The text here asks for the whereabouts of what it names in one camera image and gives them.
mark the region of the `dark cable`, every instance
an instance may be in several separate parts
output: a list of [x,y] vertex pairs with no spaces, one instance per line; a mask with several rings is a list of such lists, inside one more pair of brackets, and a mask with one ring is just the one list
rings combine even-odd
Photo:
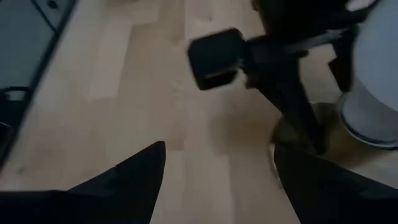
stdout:
[[39,4],[37,4],[36,0],[30,0],[32,2],[32,4],[34,5],[34,7],[36,8],[36,10],[39,12],[39,14],[42,16],[42,18],[44,19],[45,23],[50,27],[50,29],[53,32],[56,32],[56,28],[51,24],[50,20],[47,18],[47,16],[45,16],[42,8],[40,8]]

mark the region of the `wooden floor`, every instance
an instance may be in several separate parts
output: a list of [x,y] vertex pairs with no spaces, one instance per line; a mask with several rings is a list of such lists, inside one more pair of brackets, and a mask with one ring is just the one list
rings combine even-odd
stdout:
[[[152,223],[298,223],[267,158],[280,113],[257,91],[199,91],[190,39],[228,27],[263,33],[249,0],[81,0],[1,190],[69,189],[157,140],[167,144]],[[313,101],[339,91],[329,46],[302,60]]]

